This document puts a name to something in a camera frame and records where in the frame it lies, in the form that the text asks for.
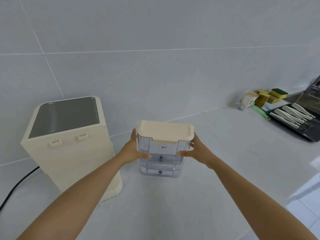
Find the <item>person's left arm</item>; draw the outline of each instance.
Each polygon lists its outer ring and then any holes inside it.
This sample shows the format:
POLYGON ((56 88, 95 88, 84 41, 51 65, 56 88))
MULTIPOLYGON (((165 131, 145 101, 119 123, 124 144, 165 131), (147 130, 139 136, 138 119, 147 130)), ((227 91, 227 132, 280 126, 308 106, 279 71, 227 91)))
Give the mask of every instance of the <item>person's left arm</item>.
POLYGON ((133 129, 130 141, 116 156, 63 192, 17 240, 76 239, 118 170, 138 158, 151 157, 137 151, 136 138, 133 129))

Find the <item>green brush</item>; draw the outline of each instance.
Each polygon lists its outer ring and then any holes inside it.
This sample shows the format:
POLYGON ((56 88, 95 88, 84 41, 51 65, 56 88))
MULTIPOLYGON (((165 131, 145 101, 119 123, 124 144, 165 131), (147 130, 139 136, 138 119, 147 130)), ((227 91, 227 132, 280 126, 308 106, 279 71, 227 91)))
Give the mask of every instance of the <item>green brush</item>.
POLYGON ((266 112, 264 112, 262 109, 260 109, 258 106, 253 104, 251 105, 251 108, 253 108, 256 112, 258 112, 259 114, 261 114, 263 117, 265 117, 267 120, 270 120, 270 117, 266 114, 266 112))

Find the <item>transparent plastic water tank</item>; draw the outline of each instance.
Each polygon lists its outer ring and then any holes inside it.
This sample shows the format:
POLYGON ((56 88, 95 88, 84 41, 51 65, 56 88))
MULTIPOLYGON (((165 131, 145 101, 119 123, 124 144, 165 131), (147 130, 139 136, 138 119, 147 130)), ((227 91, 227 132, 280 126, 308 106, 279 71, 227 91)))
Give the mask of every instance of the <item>transparent plastic water tank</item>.
POLYGON ((177 153, 188 150, 190 141, 164 144, 138 134, 138 147, 140 152, 151 155, 149 159, 139 159, 142 174, 176 178, 180 176, 185 160, 185 157, 178 156, 177 153))

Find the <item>white countertop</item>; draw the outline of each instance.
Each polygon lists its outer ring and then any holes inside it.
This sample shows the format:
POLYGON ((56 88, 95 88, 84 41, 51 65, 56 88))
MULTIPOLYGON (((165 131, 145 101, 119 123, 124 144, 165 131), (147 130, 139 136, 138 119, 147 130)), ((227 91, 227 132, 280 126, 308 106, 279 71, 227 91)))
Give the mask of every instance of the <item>white countertop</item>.
MULTIPOLYGON (((192 124, 204 144, 281 205, 318 173, 320 146, 254 110, 225 107, 173 122, 192 124)), ((130 133, 111 137, 117 153, 130 133)), ((0 167, 0 202, 37 165, 0 167)), ((187 158, 178 178, 144 176, 135 161, 120 170, 123 189, 94 210, 77 238, 239 239, 250 229, 216 174, 187 158)), ((16 189, 0 213, 0 239, 15 239, 59 195, 40 169, 16 189)))

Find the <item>paper cup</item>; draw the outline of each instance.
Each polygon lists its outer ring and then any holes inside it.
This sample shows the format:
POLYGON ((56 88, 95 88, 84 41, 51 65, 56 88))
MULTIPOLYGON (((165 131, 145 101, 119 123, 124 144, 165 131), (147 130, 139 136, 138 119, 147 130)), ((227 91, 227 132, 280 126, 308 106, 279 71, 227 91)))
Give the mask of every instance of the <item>paper cup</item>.
POLYGON ((247 111, 248 108, 253 104, 253 102, 257 99, 259 95, 252 91, 246 91, 244 93, 244 97, 241 100, 239 110, 247 111))

